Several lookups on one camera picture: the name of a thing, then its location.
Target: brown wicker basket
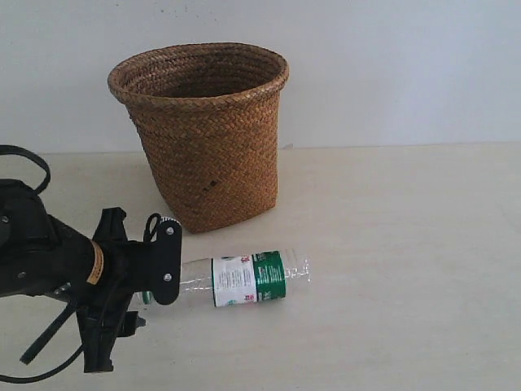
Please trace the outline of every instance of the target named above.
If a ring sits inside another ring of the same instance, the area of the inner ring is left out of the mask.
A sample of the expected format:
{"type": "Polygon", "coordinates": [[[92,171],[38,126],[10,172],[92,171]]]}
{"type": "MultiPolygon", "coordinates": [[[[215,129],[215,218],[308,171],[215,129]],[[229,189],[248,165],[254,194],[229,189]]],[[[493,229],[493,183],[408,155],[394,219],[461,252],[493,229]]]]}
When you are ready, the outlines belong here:
{"type": "Polygon", "coordinates": [[[155,183],[190,232],[242,222],[276,204],[278,101],[286,60],[241,43],[170,46],[112,69],[155,183]]]}

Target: black robotic arm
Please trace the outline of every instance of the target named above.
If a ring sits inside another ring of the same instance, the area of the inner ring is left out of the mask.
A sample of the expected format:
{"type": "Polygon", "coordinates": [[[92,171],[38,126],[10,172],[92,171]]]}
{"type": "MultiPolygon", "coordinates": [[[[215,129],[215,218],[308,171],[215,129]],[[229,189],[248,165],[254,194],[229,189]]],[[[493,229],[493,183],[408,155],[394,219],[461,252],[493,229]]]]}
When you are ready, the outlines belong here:
{"type": "Polygon", "coordinates": [[[73,314],[81,335],[78,350],[53,371],[30,378],[0,376],[0,381],[44,380],[81,354],[85,373],[113,371],[116,338],[132,336],[144,325],[137,312],[128,311],[133,294],[151,291],[161,305],[172,304],[179,295],[181,226],[153,214],[143,241],[129,240],[125,212],[111,208],[103,210],[89,239],[46,212],[39,194],[50,181],[50,169],[41,157],[6,145],[0,145],[0,155],[26,157],[46,172],[36,189],[20,180],[0,179],[0,297],[45,295],[67,303],[20,360],[31,363],[73,314]]]}

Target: table surface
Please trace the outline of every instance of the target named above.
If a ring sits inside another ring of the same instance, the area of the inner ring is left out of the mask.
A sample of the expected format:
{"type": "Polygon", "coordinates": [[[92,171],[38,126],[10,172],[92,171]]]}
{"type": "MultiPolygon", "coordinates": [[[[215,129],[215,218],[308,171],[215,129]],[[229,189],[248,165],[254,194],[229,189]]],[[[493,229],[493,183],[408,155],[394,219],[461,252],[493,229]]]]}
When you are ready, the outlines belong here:
{"type": "MultiPolygon", "coordinates": [[[[87,235],[102,208],[126,210],[132,239],[148,215],[169,213],[143,154],[46,159],[49,213],[87,235]]],[[[117,341],[115,372],[84,375],[79,359],[25,389],[519,390],[521,144],[290,150],[279,167],[276,209],[186,234],[183,261],[299,247],[307,289],[224,309],[134,303],[148,325],[117,341]]],[[[6,176],[34,185],[41,172],[3,157],[6,176]]],[[[74,320],[31,366],[18,362],[61,308],[0,300],[1,372],[35,375],[68,357],[74,320]]]]}

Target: woven basket rim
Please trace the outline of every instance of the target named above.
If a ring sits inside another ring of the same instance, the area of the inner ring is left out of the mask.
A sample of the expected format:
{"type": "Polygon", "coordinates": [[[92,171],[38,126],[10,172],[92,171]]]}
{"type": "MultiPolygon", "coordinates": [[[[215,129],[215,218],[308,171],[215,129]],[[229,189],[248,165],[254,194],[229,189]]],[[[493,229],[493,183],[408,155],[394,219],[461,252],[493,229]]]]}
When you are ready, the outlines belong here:
{"type": "Polygon", "coordinates": [[[166,46],[134,55],[117,64],[108,75],[108,87],[116,99],[128,107],[145,107],[154,109],[177,109],[181,111],[220,110],[229,106],[251,101],[261,100],[267,95],[278,93],[286,84],[289,77],[289,65],[278,53],[261,46],[240,42],[216,42],[216,43],[191,43],[183,45],[166,46]],[[272,80],[249,90],[243,90],[233,94],[225,94],[203,98],[171,98],[149,94],[137,94],[120,86],[120,75],[130,65],[149,59],[153,55],[164,54],[168,51],[199,51],[205,49],[229,49],[246,48],[263,52],[266,56],[275,59],[280,66],[280,72],[272,80]]]}

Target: clear plastic bottle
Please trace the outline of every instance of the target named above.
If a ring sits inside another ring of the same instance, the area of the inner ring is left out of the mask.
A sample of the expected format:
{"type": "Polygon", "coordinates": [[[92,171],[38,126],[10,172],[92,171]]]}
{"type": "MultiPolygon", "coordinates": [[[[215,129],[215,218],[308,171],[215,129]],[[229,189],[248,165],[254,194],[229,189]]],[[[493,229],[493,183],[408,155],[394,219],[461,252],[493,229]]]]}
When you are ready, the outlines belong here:
{"type": "MultiPolygon", "coordinates": [[[[222,307],[291,296],[309,282],[309,259],[287,249],[183,263],[179,296],[200,295],[222,307]]],[[[149,292],[141,298],[153,302],[149,292]]]]}

